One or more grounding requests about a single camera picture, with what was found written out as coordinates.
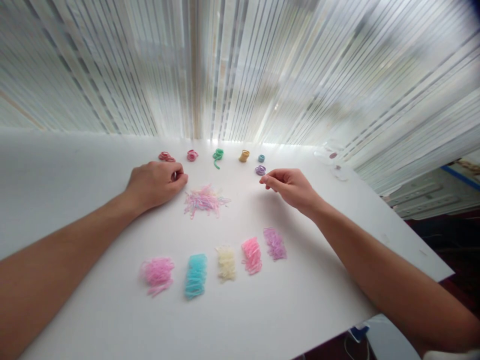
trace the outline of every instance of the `vertical blind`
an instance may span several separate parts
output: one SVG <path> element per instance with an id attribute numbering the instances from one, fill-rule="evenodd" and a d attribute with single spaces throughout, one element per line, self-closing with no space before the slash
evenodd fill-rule
<path id="1" fill-rule="evenodd" d="M 0 126 L 321 146 L 377 192 L 480 147 L 464 0 L 4 0 Z"/>

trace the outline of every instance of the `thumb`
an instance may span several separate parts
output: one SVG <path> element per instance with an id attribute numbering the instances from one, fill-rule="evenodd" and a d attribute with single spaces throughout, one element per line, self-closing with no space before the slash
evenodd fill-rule
<path id="1" fill-rule="evenodd" d="M 189 181 L 189 176 L 185 173 L 179 174 L 179 177 L 176 178 L 174 182 L 170 183 L 170 187 L 174 189 L 177 193 L 187 185 Z"/>
<path id="2" fill-rule="evenodd" d="M 284 184 L 273 176 L 268 175 L 262 176 L 260 182 L 272 188 L 273 190 L 278 191 L 279 193 L 281 193 L 282 190 L 284 190 L 285 187 L 288 186 L 287 184 Z"/>

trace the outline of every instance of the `wrist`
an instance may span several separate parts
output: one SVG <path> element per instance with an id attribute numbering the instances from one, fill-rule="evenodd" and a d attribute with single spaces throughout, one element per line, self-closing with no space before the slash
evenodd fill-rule
<path id="1" fill-rule="evenodd" d="M 312 221 L 315 221 L 315 217 L 317 217 L 321 212 L 325 211 L 327 208 L 328 203 L 323 200 L 320 196 L 317 196 L 312 200 L 312 202 L 303 209 L 299 209 L 302 214 L 304 214 L 307 218 Z"/>
<path id="2" fill-rule="evenodd" d="M 113 198 L 112 202 L 123 212 L 134 218 L 148 210 L 145 204 L 140 201 L 140 198 L 128 190 Z"/>

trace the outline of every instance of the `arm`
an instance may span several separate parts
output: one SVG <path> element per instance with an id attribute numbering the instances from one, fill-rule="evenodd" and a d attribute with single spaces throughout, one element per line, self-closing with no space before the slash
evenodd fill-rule
<path id="1" fill-rule="evenodd" d="M 260 180 L 309 217 L 366 296 L 426 351 L 466 352 L 480 346 L 480 321 L 430 277 L 326 203 L 298 169 Z"/>
<path id="2" fill-rule="evenodd" d="M 53 319 L 119 234 L 187 183 L 179 163 L 133 169 L 104 206 L 0 262 L 0 358 L 16 359 Z"/>

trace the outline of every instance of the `white tabletop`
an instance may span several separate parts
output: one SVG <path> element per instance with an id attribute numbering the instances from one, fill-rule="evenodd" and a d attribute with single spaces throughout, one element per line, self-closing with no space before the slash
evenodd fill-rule
<path id="1" fill-rule="evenodd" d="M 186 161 L 190 149 L 195 162 Z M 311 147 L 16 130 L 0 132 L 0 258 L 102 205 L 161 151 L 183 163 L 186 191 L 211 183 L 228 207 L 220 218 L 197 212 L 191 220 L 181 193 L 140 217 L 22 359 L 291 359 L 376 314 L 315 225 L 258 183 L 260 153 L 268 171 L 300 168 L 324 199 L 436 281 L 453 273 L 352 170 L 337 180 Z M 282 234 L 288 259 L 268 256 L 266 227 Z M 249 276 L 240 246 L 255 236 L 263 268 Z M 233 282 L 217 278 L 219 245 L 235 250 Z M 187 262 L 199 253 L 208 257 L 205 294 L 188 301 Z M 153 299 L 139 279 L 152 257 L 175 263 L 173 285 Z"/>

